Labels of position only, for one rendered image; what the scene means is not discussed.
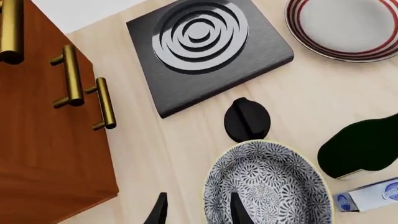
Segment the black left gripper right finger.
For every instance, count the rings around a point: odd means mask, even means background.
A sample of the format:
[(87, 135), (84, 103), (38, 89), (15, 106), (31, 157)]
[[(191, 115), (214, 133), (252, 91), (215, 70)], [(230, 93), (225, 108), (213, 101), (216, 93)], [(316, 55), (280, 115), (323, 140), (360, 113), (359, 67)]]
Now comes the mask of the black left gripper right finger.
[(244, 208), (238, 193), (231, 194), (230, 210), (233, 224), (254, 224)]

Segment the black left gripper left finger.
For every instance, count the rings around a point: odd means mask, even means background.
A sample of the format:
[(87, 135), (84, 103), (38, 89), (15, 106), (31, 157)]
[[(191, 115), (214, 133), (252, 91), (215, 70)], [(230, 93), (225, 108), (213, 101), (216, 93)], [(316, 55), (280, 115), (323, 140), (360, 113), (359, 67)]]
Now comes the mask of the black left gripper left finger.
[(144, 224), (165, 224), (167, 219), (167, 193), (161, 192)]

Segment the patterned black and white bowl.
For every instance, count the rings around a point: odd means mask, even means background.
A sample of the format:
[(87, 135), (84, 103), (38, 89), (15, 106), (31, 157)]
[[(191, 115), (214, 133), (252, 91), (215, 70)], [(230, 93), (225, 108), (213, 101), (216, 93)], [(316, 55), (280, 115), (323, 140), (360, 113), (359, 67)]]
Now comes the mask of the patterned black and white bowl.
[(298, 151), (273, 141), (244, 141), (215, 162), (204, 186), (206, 224), (233, 224), (233, 192), (254, 224), (335, 224), (323, 177)]

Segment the flat black stove plate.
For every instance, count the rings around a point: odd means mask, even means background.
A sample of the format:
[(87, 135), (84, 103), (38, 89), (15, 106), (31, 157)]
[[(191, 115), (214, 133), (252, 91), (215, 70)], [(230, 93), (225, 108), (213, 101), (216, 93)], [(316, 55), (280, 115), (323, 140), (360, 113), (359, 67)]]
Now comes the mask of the flat black stove plate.
[(294, 59), (252, 0), (177, 0), (126, 25), (162, 118)]

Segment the white plate with red rings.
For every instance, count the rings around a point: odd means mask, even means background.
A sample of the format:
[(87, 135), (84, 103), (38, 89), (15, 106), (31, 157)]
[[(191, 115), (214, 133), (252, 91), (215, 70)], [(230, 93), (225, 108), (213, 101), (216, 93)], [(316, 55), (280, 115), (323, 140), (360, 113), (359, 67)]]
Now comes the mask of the white plate with red rings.
[(285, 22), (300, 44), (330, 59), (398, 56), (398, 0), (288, 0)]

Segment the round black stove knob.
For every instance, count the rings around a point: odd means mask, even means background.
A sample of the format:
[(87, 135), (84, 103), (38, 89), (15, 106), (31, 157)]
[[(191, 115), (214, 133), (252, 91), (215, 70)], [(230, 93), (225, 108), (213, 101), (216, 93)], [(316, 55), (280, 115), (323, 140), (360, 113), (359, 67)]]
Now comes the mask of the round black stove knob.
[(269, 112), (258, 102), (238, 98), (224, 115), (224, 128), (235, 142), (264, 139), (271, 128)]

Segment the white and blue printed box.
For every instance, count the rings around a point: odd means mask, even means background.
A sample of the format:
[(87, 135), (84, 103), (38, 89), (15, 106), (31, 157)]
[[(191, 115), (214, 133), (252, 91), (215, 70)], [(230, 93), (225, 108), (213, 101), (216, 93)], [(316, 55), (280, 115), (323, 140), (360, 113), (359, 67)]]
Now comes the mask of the white and blue printed box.
[(398, 177), (333, 195), (340, 212), (364, 212), (398, 203)]

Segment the wooden cabinet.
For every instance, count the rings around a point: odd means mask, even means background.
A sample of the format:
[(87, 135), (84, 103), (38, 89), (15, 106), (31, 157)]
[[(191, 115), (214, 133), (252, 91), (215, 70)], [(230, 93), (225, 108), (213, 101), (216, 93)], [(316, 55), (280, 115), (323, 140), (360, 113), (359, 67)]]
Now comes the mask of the wooden cabinet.
[[(53, 107), (67, 86), (64, 64), (49, 61), (68, 44), (24, 0), (24, 61), (0, 61), (0, 224), (57, 224), (118, 195), (106, 131), (92, 128), (103, 120), (98, 95)], [(93, 64), (75, 50), (82, 88), (93, 87)]]

